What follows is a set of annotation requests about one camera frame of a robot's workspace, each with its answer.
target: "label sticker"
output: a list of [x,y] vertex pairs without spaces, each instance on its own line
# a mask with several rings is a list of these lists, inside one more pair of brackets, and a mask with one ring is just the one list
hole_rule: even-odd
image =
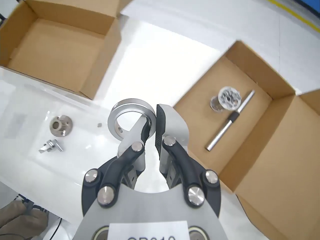
[[187,221],[111,223],[108,240],[189,240]]

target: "metal hub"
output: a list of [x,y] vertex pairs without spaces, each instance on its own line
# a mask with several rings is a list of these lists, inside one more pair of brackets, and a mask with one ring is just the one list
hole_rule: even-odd
[[90,169],[84,176],[84,179],[88,183],[92,183],[97,179],[98,171],[96,169]]
[[113,188],[109,186],[105,186],[99,190],[97,195],[97,201],[101,206],[106,206],[110,202],[112,202],[114,197],[115,197],[115,192]]
[[70,134],[73,123],[69,116],[61,115],[60,117],[54,117],[49,127],[51,134],[57,137],[64,137]]
[[164,139],[163,139],[163,141],[164,141],[164,143],[167,145],[167,146],[169,146],[169,147],[171,147],[171,146],[173,146],[175,143],[176,143],[176,139],[174,138],[174,137],[172,137],[172,136],[166,136]]
[[213,170],[207,170],[205,173],[205,177],[211,184],[216,184],[218,182],[218,175]]
[[193,205],[200,206],[205,201],[205,194],[203,193],[202,189],[193,186],[188,190],[188,199]]

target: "metal coupling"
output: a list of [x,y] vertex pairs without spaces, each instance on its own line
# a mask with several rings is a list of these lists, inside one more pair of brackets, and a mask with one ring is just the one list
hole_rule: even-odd
[[51,134],[57,137],[64,137],[70,134],[73,123],[69,116],[61,115],[60,117],[54,117],[49,127]]

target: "white floor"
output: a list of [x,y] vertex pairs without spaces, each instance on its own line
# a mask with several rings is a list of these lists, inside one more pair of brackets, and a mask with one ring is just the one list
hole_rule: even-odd
[[[16,4],[15,0],[0,0],[0,13],[7,17]],[[106,109],[111,109],[117,101],[129,97],[144,99],[152,106],[157,103],[174,105],[237,39],[245,41],[259,53],[297,89],[298,93],[320,88],[319,33],[267,1],[134,0],[122,11],[122,14],[131,19],[128,20],[127,17],[121,19],[122,43],[94,101],[87,102],[68,93],[57,90],[58,92],[87,105],[95,104]],[[166,42],[168,38],[172,39],[170,40],[173,41],[172,44]],[[163,77],[153,79],[154,74],[147,67],[148,63],[164,69],[161,71]],[[149,76],[145,76],[144,81],[137,83],[135,76],[141,76],[141,74],[149,74]],[[169,83],[175,74],[180,74],[185,80],[178,85]],[[0,69],[1,79],[8,79],[15,86],[29,83],[26,78],[8,74],[3,69]],[[122,81],[131,82],[132,87],[124,90],[123,87],[119,87]],[[0,94],[1,90],[6,91],[5,88],[1,88],[5,87],[3,85],[0,84]],[[146,169],[145,175],[141,177],[141,183],[155,184],[158,177],[154,176],[152,171],[153,169]],[[59,178],[67,175],[61,166],[57,166],[55,173],[57,172],[56,176]],[[65,198],[64,206],[61,201],[52,203],[39,197],[38,190],[41,188],[41,182],[44,181],[40,179],[39,185],[34,185],[32,188],[20,188],[24,188],[31,196],[38,198],[43,207],[78,225],[81,217],[76,206],[79,205],[80,199],[72,198],[69,183],[65,183],[68,195],[51,193],[52,198],[59,197],[60,200]],[[74,188],[77,192],[75,195],[78,195],[77,186],[71,186],[71,188]],[[149,192],[157,189],[154,185],[142,188]],[[15,192],[0,183],[0,206],[13,194]],[[234,195],[223,192],[219,219],[230,240],[265,239],[248,221]]]

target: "metal bracket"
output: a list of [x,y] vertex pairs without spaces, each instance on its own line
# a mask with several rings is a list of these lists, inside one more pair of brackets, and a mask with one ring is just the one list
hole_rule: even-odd
[[54,140],[48,140],[46,144],[43,144],[43,147],[39,149],[40,153],[43,152],[51,152],[54,149],[58,149],[59,151],[63,152],[63,149],[61,148],[59,142],[54,139]]

